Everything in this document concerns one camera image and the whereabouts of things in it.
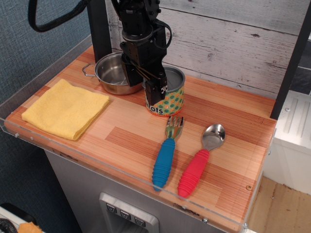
yellow cloth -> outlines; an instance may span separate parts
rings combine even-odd
[[[72,86],[61,79],[21,116],[37,128],[77,140],[109,102],[109,96]]]

light wooden floor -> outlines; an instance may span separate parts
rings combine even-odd
[[[248,227],[257,233],[311,233],[311,196],[263,177]]]

fork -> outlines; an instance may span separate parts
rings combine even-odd
[[[162,188],[169,178],[173,155],[175,150],[175,141],[182,129],[184,124],[183,117],[170,116],[165,130],[165,135],[167,139],[162,143],[161,149],[157,155],[154,171],[152,175],[152,183],[160,188]],[[160,189],[154,186],[155,191],[160,191]]]

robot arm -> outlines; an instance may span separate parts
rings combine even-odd
[[[81,0],[69,13],[47,24],[35,23],[37,0],[29,1],[28,20],[37,32],[45,32],[81,13],[91,0]],[[130,86],[143,82],[148,103],[154,105],[165,98],[167,77],[162,60],[172,40],[170,27],[156,17],[161,12],[159,0],[112,0],[115,11],[122,22],[121,42],[123,50],[121,64]],[[170,31],[166,43],[165,28]]]

blue textured wall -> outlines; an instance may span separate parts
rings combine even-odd
[[[37,24],[70,11],[78,0],[39,0]],[[89,34],[86,10],[46,33],[27,21],[28,1],[0,2],[0,104]],[[47,233],[80,229],[42,149],[0,132],[0,203],[34,216]]]

